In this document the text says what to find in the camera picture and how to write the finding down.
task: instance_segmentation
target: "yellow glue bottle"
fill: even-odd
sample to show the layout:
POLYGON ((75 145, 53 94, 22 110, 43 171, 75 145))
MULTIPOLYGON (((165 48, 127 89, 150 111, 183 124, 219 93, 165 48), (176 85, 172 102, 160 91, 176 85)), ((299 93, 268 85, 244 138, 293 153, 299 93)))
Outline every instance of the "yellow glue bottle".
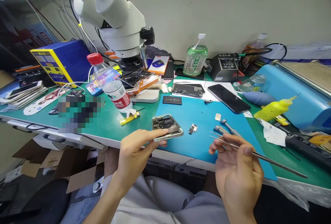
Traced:
POLYGON ((254 118, 261 118, 265 121, 270 121, 273 118, 281 115, 289 110, 289 106, 292 105, 292 101, 297 96, 293 96, 290 99, 282 99, 280 101, 274 101, 266 105, 263 109, 254 114, 254 118))

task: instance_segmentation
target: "glass jar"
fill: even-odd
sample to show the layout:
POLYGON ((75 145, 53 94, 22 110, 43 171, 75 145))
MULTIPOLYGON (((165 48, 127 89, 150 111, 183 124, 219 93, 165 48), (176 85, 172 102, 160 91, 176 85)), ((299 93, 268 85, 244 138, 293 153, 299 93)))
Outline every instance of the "glass jar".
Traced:
POLYGON ((261 88, 265 84, 265 76, 261 74, 256 74, 249 79, 243 81, 238 85, 238 90, 240 92, 251 92, 251 91, 261 91, 261 88))

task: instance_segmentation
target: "microscope focus knob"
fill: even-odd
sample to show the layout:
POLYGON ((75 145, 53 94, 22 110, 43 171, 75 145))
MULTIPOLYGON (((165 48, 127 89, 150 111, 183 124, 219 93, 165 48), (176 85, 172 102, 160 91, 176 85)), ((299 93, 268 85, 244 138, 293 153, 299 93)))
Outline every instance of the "microscope focus knob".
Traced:
POLYGON ((145 45, 152 45, 155 42, 154 30, 153 27, 143 27, 140 30, 140 37, 146 39, 144 42, 145 45))

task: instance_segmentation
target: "tweezers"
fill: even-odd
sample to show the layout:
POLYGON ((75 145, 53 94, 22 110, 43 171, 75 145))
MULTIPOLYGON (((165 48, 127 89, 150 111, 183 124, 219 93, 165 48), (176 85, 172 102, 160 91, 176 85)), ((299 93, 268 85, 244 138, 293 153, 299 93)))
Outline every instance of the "tweezers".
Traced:
MULTIPOLYGON (((217 136, 222 137, 221 135, 219 135, 219 134, 217 134, 217 133, 214 133, 214 132, 212 132, 212 131, 211 131, 211 133, 216 134, 217 136)), ((229 145, 229 146, 231 146, 231 147, 234 147, 234 148, 239 148, 239 146, 240 146, 238 143, 235 143, 235 142, 229 142, 229 141, 227 141, 227 140, 225 140, 225 139, 221 140, 221 139, 215 138, 215 137, 213 137, 213 136, 211 136, 211 137, 214 138, 214 139, 217 139, 217 140, 219 140, 219 141, 221 141, 221 142, 223 142, 223 143, 225 143, 225 144, 227 144, 227 145, 229 145)), ((287 171, 289 171, 289 172, 291 172, 291 173, 293 173, 293 174, 295 174, 295 175, 297 175, 297 176, 300 176, 300 177, 303 177, 303 178, 308 178, 306 175, 301 174, 300 172, 295 171, 295 170, 293 170, 293 169, 291 169, 291 168, 289 168, 289 167, 286 167, 285 165, 282 165, 282 164, 280 164, 280 163, 278 163, 278 162, 276 162, 276 161, 274 161, 274 160, 272 160, 272 159, 270 159, 270 158, 267 158, 266 156, 263 156, 263 155, 261 155, 261 154, 255 152, 255 151, 253 151, 253 155, 254 155, 255 157, 259 158, 259 159, 262 159, 262 160, 264 160, 264 161, 267 161, 267 162, 269 162, 269 163, 271 163, 271 164, 273 164, 273 165, 275 165, 275 166, 278 166, 278 167, 280 167, 280 168, 282 168, 282 169, 284 169, 284 170, 287 170, 287 171)))

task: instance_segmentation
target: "hand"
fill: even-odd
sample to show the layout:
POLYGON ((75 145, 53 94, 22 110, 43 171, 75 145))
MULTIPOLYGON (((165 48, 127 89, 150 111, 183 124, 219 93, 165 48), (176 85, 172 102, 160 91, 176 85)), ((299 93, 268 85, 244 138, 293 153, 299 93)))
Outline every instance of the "hand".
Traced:
POLYGON ((243 138, 224 134, 223 138, 240 144, 238 150, 215 139, 209 153, 218 151, 215 166, 217 189, 230 215, 251 217, 261 192, 263 170, 256 157, 252 157, 254 147, 243 138))
POLYGON ((137 130, 126 136, 121 141, 118 169, 114 173, 117 182, 129 191, 139 175, 144 170, 147 159, 158 146, 167 146, 165 140, 154 142, 153 139, 168 133, 168 129, 158 129, 154 131, 137 130))

